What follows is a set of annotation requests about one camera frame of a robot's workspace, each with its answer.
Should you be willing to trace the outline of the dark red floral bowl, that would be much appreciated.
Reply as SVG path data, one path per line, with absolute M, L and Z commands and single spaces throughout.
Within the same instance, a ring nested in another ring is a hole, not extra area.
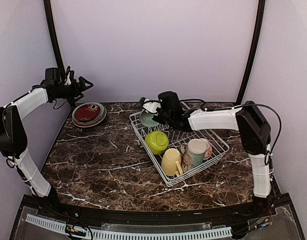
M 77 108 L 73 116 L 78 121 L 88 122 L 95 119 L 100 112 L 100 107 L 97 104 L 84 104 Z

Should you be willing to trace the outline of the light teal plate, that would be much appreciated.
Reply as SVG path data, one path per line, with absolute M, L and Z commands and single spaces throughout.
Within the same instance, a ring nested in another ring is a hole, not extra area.
M 105 108 L 104 108 L 104 106 L 103 106 L 102 104 L 100 104 L 99 102 L 87 102 L 87 103 L 83 103 L 83 104 L 77 106 L 77 107 L 73 110 L 73 112 L 72 112 L 72 118 L 73 118 L 74 120 L 77 121 L 77 119 L 75 119 L 75 117 L 74 117 L 75 111 L 78 109 L 78 107 L 81 107 L 82 105 L 86 105 L 86 104 L 96 104 L 96 105 L 98 105 L 98 106 L 100 107 L 100 113 L 99 113 L 99 115 L 98 115 L 96 118 L 94 118 L 94 119 L 99 119 L 99 118 L 102 117 L 103 114 L 105 113 Z

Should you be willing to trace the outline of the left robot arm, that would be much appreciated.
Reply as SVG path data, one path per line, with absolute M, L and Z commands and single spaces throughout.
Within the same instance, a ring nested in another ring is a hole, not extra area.
M 0 152 L 10 168 L 16 168 L 22 181 L 32 193 L 41 198 L 51 198 L 57 193 L 43 177 L 28 149 L 28 138 L 23 120 L 39 107 L 58 99 L 74 105 L 84 97 L 83 92 L 94 85 L 84 77 L 75 79 L 75 72 L 52 67 L 45 70 L 45 79 L 34 85 L 16 100 L 0 106 Z

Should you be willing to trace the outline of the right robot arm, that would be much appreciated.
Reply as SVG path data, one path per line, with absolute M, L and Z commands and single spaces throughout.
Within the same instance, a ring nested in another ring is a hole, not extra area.
M 158 100 L 145 103 L 144 108 L 153 113 L 153 120 L 168 124 L 174 130 L 193 132 L 200 130 L 238 131 L 243 149 L 251 160 L 253 195 L 257 199 L 249 205 L 248 212 L 259 217 L 268 209 L 271 185 L 271 157 L 275 141 L 271 141 L 271 126 L 263 113 L 262 104 L 247 101 L 243 105 L 207 109 L 183 110 L 181 100 L 172 91 L 158 95 Z

